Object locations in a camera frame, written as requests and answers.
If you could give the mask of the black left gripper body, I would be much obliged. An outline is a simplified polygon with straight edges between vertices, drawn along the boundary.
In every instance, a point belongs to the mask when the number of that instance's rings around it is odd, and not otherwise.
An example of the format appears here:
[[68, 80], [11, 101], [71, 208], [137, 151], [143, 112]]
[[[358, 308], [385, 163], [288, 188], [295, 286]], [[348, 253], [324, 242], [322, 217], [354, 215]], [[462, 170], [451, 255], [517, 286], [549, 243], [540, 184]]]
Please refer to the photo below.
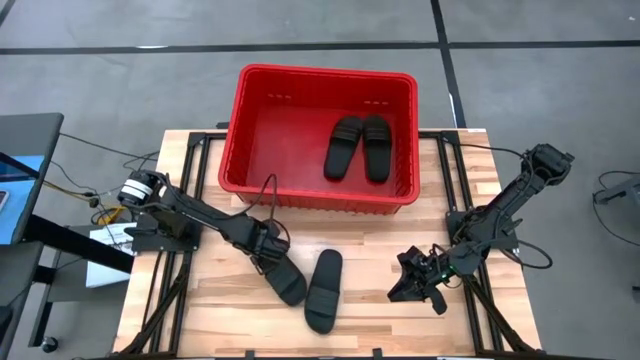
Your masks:
[[259, 259], [279, 261], [290, 249], [290, 240], [280, 237], [281, 223], [276, 219], [264, 221], [248, 217], [240, 236], [238, 249]]

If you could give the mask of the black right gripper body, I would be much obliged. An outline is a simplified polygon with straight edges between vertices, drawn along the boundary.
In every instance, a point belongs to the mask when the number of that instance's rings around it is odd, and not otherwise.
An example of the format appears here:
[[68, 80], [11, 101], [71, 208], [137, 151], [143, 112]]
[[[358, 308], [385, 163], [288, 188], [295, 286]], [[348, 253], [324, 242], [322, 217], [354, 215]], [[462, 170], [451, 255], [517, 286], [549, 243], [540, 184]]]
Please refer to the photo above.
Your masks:
[[411, 246], [406, 252], [398, 255], [401, 276], [415, 274], [423, 279], [421, 289], [425, 296], [423, 302], [430, 300], [437, 315], [442, 315], [447, 310], [446, 301], [437, 286], [452, 276], [452, 273], [442, 265], [444, 259], [444, 254], [438, 255], [434, 250], [431, 250], [428, 255], [425, 255], [415, 246]]

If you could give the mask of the black slide sandal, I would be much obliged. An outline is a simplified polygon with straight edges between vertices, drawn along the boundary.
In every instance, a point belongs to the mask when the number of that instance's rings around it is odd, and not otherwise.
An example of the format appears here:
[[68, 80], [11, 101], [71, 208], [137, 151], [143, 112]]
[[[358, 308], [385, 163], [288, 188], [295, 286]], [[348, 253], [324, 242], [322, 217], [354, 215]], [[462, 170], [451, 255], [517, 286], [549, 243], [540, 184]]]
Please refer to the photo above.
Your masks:
[[390, 175], [392, 136], [388, 122], [379, 115], [370, 115], [363, 122], [363, 147], [367, 178], [384, 183]]
[[342, 180], [346, 176], [362, 135], [362, 120], [356, 116], [346, 116], [334, 126], [324, 162], [324, 176], [331, 181]]
[[264, 277], [288, 306], [299, 305], [306, 297], [307, 283], [300, 269], [292, 264], [265, 260]]
[[340, 299], [343, 258], [333, 249], [322, 251], [307, 291], [304, 316], [308, 326], [321, 335], [335, 324]]

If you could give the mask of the red plastic bin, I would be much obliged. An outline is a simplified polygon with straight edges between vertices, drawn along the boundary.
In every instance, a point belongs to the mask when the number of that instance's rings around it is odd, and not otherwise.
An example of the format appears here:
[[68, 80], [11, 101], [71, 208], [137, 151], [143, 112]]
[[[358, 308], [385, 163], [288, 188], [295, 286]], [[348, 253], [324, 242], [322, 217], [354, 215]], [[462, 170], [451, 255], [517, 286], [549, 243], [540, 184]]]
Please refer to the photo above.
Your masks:
[[[399, 72], [250, 64], [239, 74], [218, 182], [246, 203], [394, 214], [420, 194], [418, 84]], [[358, 145], [341, 180], [324, 175], [343, 118], [377, 115], [390, 127], [390, 174], [367, 176]], [[269, 191], [263, 184], [275, 175]]]

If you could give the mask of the white paper sheet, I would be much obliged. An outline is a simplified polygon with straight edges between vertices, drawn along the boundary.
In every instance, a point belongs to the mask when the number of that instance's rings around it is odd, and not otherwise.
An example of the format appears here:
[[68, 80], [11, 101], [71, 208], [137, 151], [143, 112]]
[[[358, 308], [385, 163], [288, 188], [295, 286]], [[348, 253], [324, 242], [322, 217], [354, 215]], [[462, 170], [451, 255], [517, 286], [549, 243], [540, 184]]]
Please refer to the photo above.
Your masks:
[[135, 227], [135, 222], [105, 225], [97, 230], [90, 230], [89, 237], [121, 251], [131, 252], [133, 237], [127, 234], [125, 230]]

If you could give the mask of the white box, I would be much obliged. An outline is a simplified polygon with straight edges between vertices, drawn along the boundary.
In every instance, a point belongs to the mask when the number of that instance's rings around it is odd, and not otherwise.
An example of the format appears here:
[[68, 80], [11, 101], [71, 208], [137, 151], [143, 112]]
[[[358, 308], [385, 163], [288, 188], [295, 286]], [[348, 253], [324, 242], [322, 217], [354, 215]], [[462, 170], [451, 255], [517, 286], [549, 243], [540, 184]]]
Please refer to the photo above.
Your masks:
[[128, 281], [130, 274], [112, 269], [107, 266], [96, 264], [93, 262], [87, 263], [87, 273], [85, 286], [87, 288], [97, 288], [106, 285], [111, 285], [119, 282]]

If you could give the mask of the black desk beam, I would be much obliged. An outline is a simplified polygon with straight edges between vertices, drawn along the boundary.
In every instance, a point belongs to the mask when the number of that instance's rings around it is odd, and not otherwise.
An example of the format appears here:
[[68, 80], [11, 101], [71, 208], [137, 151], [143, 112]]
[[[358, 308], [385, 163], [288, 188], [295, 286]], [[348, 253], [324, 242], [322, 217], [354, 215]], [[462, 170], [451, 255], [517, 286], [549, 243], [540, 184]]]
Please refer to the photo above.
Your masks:
[[41, 242], [62, 252], [125, 273], [130, 273], [133, 267], [132, 255], [37, 215], [30, 216], [23, 233], [23, 240]]

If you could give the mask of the grey metal stand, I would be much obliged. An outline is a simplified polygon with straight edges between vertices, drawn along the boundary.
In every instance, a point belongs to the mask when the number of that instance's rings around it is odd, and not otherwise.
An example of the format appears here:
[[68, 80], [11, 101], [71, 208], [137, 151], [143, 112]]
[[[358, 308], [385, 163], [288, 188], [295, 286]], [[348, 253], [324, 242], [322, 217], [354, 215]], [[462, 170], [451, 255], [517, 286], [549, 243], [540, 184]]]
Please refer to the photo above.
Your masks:
[[598, 205], [607, 205], [617, 198], [627, 198], [640, 207], [640, 175], [632, 175], [628, 180], [593, 194], [593, 200]]

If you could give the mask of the laptop with blue screen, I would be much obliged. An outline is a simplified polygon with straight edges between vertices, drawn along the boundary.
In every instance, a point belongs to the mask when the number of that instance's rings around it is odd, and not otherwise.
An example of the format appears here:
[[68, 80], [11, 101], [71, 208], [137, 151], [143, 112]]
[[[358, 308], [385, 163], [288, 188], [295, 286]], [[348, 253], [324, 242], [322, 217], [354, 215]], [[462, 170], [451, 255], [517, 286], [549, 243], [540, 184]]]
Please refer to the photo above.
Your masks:
[[0, 245], [21, 233], [22, 219], [32, 211], [32, 199], [44, 177], [44, 155], [0, 152]]

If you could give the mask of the grey desk top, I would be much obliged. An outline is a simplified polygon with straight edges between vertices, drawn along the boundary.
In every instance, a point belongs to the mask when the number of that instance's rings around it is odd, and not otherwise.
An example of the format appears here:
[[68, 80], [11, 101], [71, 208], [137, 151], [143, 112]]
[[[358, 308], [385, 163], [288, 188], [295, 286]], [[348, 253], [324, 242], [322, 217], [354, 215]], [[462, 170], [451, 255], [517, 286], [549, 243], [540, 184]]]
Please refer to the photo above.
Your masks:
[[60, 113], [0, 115], [0, 152], [8, 155], [44, 155], [44, 177], [39, 193], [32, 199], [32, 211], [22, 219], [21, 233], [14, 242], [22, 239], [26, 224], [33, 213], [52, 155], [59, 139], [64, 116]]

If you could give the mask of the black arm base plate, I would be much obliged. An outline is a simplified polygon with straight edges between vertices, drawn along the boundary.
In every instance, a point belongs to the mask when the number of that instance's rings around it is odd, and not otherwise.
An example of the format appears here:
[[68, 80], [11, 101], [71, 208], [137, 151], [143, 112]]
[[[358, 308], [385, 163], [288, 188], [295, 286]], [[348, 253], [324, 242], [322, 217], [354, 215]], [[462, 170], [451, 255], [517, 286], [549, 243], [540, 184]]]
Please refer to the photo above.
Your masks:
[[519, 247], [515, 228], [521, 219], [498, 219], [496, 212], [488, 215], [480, 212], [450, 212], [446, 215], [446, 227], [453, 243], [488, 243], [493, 249], [515, 250]]
[[200, 234], [187, 231], [180, 238], [173, 238], [159, 233], [156, 229], [128, 227], [124, 229], [132, 240], [131, 248], [134, 252], [189, 252], [200, 246]]

